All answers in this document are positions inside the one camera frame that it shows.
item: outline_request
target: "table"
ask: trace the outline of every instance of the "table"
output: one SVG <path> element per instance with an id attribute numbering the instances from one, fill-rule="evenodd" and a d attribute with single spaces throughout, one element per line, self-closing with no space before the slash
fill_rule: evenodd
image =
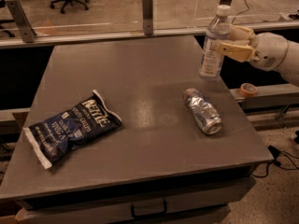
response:
<path id="1" fill-rule="evenodd" d="M 23 207 L 21 223 L 224 218 L 227 203 L 253 187 L 250 174 L 272 156 L 223 81 L 197 76 L 201 52 L 191 35 L 55 47 L 25 126 L 70 108 L 93 89 L 123 126 L 50 170 L 23 137 L 0 201 Z M 219 133 L 198 129 L 182 99 L 190 87 L 220 112 Z"/>

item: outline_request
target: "glass partition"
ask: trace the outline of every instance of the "glass partition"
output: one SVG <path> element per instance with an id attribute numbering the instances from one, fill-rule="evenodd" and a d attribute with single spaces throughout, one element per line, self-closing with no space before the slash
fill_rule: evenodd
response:
<path id="1" fill-rule="evenodd" d="M 54 0 L 19 0 L 37 36 L 90 35 L 107 33 L 143 34 L 142 0 L 82 0 L 64 11 L 64 2 Z M 160 30 L 205 28 L 214 17 L 221 0 L 153 0 L 153 28 Z M 263 22 L 292 21 L 298 0 L 232 0 L 233 24 L 251 25 Z M 0 20 L 11 18 L 7 7 L 0 9 Z M 16 37 L 20 36 L 15 23 L 3 24 Z M 9 35 L 0 31 L 0 37 Z"/>

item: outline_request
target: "white bottle cap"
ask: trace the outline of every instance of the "white bottle cap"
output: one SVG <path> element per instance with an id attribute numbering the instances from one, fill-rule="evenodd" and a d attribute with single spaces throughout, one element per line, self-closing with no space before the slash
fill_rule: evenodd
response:
<path id="1" fill-rule="evenodd" d="M 220 17 L 227 17 L 230 15 L 231 7 L 227 5 L 219 5 L 216 14 Z"/>

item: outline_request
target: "black snack bag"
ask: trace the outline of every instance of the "black snack bag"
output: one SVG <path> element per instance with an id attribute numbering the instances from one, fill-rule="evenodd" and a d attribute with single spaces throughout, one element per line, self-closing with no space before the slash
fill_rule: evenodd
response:
<path id="1" fill-rule="evenodd" d="M 121 118 L 108 110 L 101 95 L 93 91 L 87 100 L 24 131 L 42 165 L 48 169 L 67 152 L 120 126 Z"/>

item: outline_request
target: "gray tabletop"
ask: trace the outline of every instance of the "gray tabletop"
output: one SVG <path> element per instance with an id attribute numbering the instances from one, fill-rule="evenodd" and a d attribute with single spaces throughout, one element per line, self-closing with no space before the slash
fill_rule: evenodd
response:
<path id="1" fill-rule="evenodd" d="M 123 126 L 45 170 L 23 137 L 0 199 L 36 197 L 271 160 L 225 84 L 197 76 L 201 48 L 191 35 L 56 47 L 25 126 L 62 112 L 96 89 Z M 195 87 L 224 127 L 204 135 L 182 94 Z"/>

